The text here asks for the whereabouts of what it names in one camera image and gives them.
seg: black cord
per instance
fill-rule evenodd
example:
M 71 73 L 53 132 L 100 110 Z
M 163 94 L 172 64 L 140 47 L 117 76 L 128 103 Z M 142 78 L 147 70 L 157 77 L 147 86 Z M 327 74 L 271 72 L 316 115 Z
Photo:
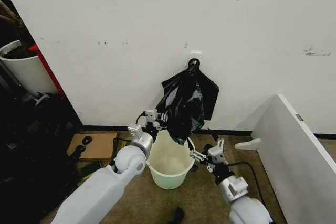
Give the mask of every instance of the black cord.
M 258 179 L 257 179 L 257 175 L 253 169 L 253 167 L 251 166 L 250 163 L 246 162 L 246 161 L 242 161 L 242 162 L 237 162 L 237 163 L 232 163 L 232 164 L 227 164 L 227 166 L 236 166 L 236 165 L 248 165 L 253 173 L 253 176 L 254 176 L 254 180 L 256 182 L 256 185 L 257 185 L 257 188 L 258 188 L 258 192 L 259 192 L 259 196 L 260 196 L 260 199 L 261 199 L 261 203 L 266 207 L 266 204 L 265 204 L 265 201 L 264 201 L 264 198 L 263 198 L 263 195 L 261 194 L 261 190 L 260 190 L 260 186 L 259 186 L 259 182 L 258 182 Z
M 145 115 L 146 115 L 146 112 L 142 112 L 142 113 L 138 116 L 138 118 L 136 119 L 135 124 L 138 124 L 138 120 L 139 120 L 139 118 L 142 117 L 142 116 L 145 116 Z

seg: black bag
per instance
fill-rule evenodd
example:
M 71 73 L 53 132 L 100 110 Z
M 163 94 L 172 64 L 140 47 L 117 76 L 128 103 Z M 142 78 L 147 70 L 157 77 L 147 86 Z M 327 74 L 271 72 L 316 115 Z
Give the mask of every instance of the black bag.
M 219 88 L 200 71 L 200 61 L 191 59 L 188 68 L 162 82 L 164 96 L 156 106 L 167 113 L 170 137 L 184 144 L 185 140 L 210 120 Z

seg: white bin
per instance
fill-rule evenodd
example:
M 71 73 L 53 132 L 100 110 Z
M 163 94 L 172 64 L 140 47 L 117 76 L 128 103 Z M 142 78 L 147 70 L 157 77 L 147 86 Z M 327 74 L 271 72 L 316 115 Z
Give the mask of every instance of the white bin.
M 4 54 L 19 46 L 21 42 L 16 40 L 0 48 L 0 60 L 31 95 L 37 97 L 38 92 L 57 94 L 58 91 L 38 56 L 24 59 L 3 58 Z
M 179 187 L 195 162 L 189 152 L 187 141 L 181 146 L 170 138 L 167 130 L 160 131 L 147 159 L 154 182 L 163 189 Z

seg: floor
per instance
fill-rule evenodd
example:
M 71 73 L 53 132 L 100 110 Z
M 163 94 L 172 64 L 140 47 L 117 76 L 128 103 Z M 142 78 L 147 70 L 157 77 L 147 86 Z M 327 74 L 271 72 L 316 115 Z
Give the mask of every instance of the floor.
M 125 132 L 120 134 L 120 137 L 126 136 Z M 257 152 L 234 149 L 236 143 L 249 141 L 250 137 L 219 137 L 225 139 L 224 155 L 229 163 L 247 161 L 252 164 L 273 220 L 277 224 L 286 223 Z M 199 151 L 205 144 L 215 143 L 210 135 L 193 135 L 191 139 Z M 335 158 L 336 141 L 323 140 L 321 143 Z M 259 199 L 249 168 L 239 166 L 233 167 L 232 170 L 236 175 L 243 176 L 249 184 L 249 196 Z M 146 167 L 140 177 L 134 178 L 127 185 L 123 197 L 101 223 L 167 223 L 173 220 L 176 207 L 184 210 L 185 217 L 182 223 L 230 223 L 230 208 L 224 203 L 214 180 L 214 176 L 206 167 L 199 165 L 197 171 L 188 173 L 179 188 L 164 190 L 154 183 L 150 170 Z M 52 211 L 40 224 L 51 223 L 56 211 Z

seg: cardboard box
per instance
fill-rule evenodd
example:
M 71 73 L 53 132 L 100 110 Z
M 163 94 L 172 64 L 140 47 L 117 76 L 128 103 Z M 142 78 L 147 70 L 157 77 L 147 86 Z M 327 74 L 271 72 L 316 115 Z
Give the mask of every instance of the cardboard box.
M 82 152 L 79 161 L 90 162 L 99 160 L 102 162 L 111 161 L 113 152 L 113 139 L 117 133 L 78 133 L 72 138 L 67 154 L 71 155 L 78 145 L 82 144 L 85 136 L 91 136 L 92 141 L 86 145 L 86 150 Z

